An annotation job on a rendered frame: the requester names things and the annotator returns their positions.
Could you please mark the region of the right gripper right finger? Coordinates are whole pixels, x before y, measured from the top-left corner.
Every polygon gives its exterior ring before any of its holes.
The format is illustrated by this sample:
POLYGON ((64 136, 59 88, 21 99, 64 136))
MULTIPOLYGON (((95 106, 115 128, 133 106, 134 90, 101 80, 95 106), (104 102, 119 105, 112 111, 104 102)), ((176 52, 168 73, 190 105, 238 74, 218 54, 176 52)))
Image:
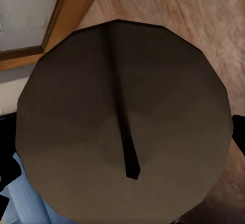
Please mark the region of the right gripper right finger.
POLYGON ((245 117, 233 115, 234 132, 232 138, 245 156, 245 117))

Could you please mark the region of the pillar candle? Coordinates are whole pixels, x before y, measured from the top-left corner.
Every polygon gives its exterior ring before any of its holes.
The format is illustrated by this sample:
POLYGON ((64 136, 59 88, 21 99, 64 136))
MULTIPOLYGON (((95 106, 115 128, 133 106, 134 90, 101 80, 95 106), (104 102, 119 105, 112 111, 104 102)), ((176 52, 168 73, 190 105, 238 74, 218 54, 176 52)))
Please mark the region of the pillar candle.
POLYGON ((38 59, 15 148, 31 187, 77 224, 173 224, 224 171, 233 132, 227 89, 200 49, 116 19, 38 59))

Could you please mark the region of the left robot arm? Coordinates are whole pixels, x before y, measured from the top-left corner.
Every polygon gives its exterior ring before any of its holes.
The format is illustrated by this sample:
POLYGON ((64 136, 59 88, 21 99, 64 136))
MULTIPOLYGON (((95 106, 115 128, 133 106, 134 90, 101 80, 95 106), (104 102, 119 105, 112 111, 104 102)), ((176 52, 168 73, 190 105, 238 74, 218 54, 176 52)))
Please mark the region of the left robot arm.
MULTIPOLYGON (((4 190, 5 186, 16 180, 20 175, 21 168, 16 159, 12 157, 3 174, 0 175, 0 192, 4 190)), ((0 195, 0 219, 6 210, 8 202, 9 198, 0 195)))

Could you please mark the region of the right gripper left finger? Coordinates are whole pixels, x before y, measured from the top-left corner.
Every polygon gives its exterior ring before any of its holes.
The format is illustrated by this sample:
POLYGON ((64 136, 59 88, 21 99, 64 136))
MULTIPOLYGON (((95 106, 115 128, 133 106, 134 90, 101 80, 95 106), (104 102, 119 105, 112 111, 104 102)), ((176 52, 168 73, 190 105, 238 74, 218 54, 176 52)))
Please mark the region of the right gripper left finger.
POLYGON ((8 166, 16 152, 16 116, 0 119, 0 175, 8 166))

